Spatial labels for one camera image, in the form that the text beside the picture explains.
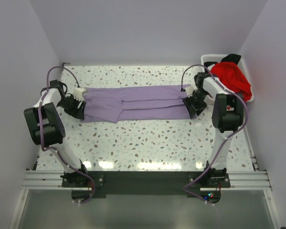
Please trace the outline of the purple t shirt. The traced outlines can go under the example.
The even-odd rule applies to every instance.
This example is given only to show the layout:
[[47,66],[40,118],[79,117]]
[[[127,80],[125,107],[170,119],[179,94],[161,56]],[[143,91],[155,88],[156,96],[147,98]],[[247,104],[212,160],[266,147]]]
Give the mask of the purple t shirt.
[[178,85],[88,88],[84,122],[190,119]]

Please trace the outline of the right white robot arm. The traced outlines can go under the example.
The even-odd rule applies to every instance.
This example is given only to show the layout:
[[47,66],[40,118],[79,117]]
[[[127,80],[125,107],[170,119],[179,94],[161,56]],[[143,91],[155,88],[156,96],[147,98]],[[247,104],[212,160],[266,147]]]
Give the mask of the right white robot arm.
[[205,184],[214,187],[226,179],[227,157],[233,136],[244,128],[246,106],[242,95],[227,89],[218,78],[211,74],[198,73],[194,77],[196,88],[184,89],[187,97],[183,103],[191,119],[199,116],[207,108],[204,99],[214,99],[212,125],[215,128],[215,139],[212,153],[206,162],[204,171],[191,181],[191,184]]

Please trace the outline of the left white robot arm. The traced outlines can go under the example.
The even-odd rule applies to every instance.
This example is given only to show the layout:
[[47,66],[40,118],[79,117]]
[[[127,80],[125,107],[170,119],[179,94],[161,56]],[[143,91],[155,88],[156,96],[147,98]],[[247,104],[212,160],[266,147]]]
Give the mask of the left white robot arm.
[[83,162],[75,156],[66,141],[66,131],[60,118],[58,107],[71,117],[83,120],[86,102],[82,97],[83,88],[77,88],[73,94],[67,92],[66,84],[53,80],[49,88],[41,90],[39,101],[24,110],[24,117],[30,136],[42,151],[50,151],[62,164],[63,181],[84,187],[89,183],[89,175]]

